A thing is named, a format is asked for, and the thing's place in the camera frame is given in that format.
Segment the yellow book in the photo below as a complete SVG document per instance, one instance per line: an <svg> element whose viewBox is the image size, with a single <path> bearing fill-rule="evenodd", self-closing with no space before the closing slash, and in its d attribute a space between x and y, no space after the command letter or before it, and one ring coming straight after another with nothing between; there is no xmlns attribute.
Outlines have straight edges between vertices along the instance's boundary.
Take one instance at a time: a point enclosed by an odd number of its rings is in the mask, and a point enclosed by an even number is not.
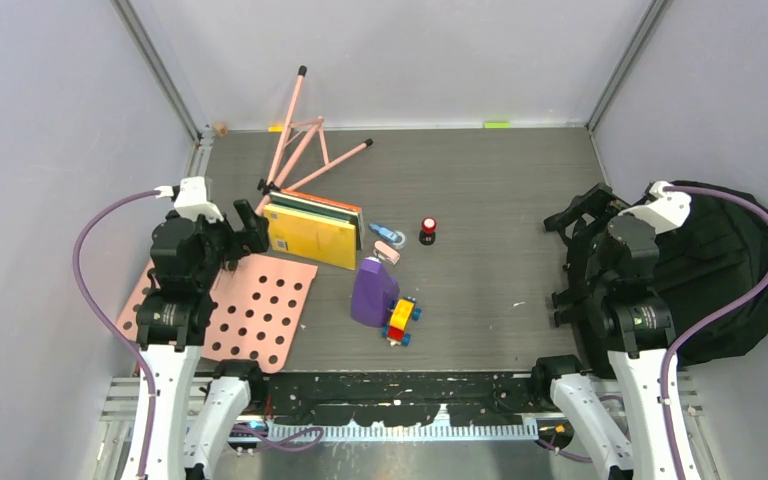
<svg viewBox="0 0 768 480"><path fill-rule="evenodd" d="M356 227L346 220L270 203L265 206L271 248L309 260L354 270Z"/></svg>

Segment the black backpack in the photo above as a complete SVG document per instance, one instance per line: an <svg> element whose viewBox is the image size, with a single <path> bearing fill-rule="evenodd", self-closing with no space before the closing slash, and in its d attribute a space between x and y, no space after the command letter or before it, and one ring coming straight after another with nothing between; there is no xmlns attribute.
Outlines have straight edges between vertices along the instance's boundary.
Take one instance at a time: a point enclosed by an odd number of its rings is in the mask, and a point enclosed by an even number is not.
<svg viewBox="0 0 768 480"><path fill-rule="evenodd" d="M567 248L564 270L569 287L584 282L586 257L609 219L585 215L558 232ZM756 214L731 201L692 197L683 226L657 237L660 250L653 289L663 299L682 334L718 308L748 292L768 270L768 227ZM614 375L604 343L587 324L578 330L589 366L603 378ZM768 335L768 286L744 306L715 320L678 350L683 368L741 357Z"/></svg>

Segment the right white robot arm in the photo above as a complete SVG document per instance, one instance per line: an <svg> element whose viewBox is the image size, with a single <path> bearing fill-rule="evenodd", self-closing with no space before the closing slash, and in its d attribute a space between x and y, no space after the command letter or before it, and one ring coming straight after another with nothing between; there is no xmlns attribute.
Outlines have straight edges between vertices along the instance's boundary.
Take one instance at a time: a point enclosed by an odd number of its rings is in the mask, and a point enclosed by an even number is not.
<svg viewBox="0 0 768 480"><path fill-rule="evenodd" d="M605 409L574 355L538 359L531 397L566 416L601 479L700 476L678 398L677 361L668 352L675 318L653 287L656 237L681 227L690 203L666 181L653 183L636 205L599 183L544 221L567 248L569 287L551 296L553 323L576 324L605 349L627 426Z"/></svg>

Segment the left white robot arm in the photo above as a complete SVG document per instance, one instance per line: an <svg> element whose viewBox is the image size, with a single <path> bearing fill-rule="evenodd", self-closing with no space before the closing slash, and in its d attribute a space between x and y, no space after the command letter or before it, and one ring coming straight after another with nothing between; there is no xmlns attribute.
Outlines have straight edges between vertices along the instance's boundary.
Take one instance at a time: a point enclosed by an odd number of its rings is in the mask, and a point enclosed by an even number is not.
<svg viewBox="0 0 768 480"><path fill-rule="evenodd" d="M267 251L266 219L246 200L233 204L242 221L211 223L170 211L153 233L150 289L136 314L141 370L125 479L209 479L241 414L258 412L267 398L264 374L254 360L224 360L215 368L195 423L188 402L196 367L217 309L210 291L221 271Z"/></svg>

